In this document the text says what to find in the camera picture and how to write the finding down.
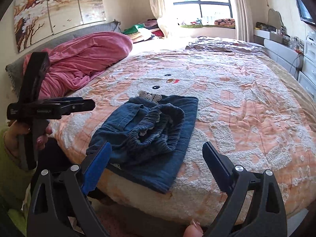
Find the green sleeve left forearm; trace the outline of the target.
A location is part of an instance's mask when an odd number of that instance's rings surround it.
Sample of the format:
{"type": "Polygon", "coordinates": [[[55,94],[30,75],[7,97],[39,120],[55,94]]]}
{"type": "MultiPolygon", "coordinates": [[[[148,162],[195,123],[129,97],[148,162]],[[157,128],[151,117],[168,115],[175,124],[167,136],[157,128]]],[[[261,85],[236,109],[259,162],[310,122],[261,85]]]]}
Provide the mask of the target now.
{"type": "Polygon", "coordinates": [[[29,202],[27,188],[35,173],[20,168],[4,143],[7,129],[1,130],[1,236],[26,236],[29,202]]]}

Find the left hand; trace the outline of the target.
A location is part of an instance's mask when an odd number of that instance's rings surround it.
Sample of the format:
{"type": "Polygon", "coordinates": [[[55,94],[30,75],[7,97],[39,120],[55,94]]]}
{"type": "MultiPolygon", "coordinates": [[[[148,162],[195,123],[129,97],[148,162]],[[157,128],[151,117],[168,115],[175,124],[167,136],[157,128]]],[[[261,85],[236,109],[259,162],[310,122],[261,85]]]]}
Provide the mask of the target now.
{"type": "MultiPolygon", "coordinates": [[[[30,132],[30,128],[27,124],[14,121],[4,134],[4,145],[8,152],[15,158],[19,156],[18,137],[26,135],[30,132]]],[[[48,126],[44,132],[44,135],[39,136],[36,139],[35,148],[37,151],[45,148],[48,142],[48,135],[53,133],[50,126],[48,126]]]]}

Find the right hand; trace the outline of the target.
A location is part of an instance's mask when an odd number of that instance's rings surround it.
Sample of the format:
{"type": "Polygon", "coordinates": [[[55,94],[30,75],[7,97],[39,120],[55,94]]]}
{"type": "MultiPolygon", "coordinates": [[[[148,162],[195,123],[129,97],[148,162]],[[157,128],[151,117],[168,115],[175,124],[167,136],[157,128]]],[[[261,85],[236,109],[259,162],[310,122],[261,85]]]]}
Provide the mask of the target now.
{"type": "Polygon", "coordinates": [[[204,231],[202,230],[200,224],[192,219],[190,225],[186,228],[183,237],[202,237],[204,231]]]}

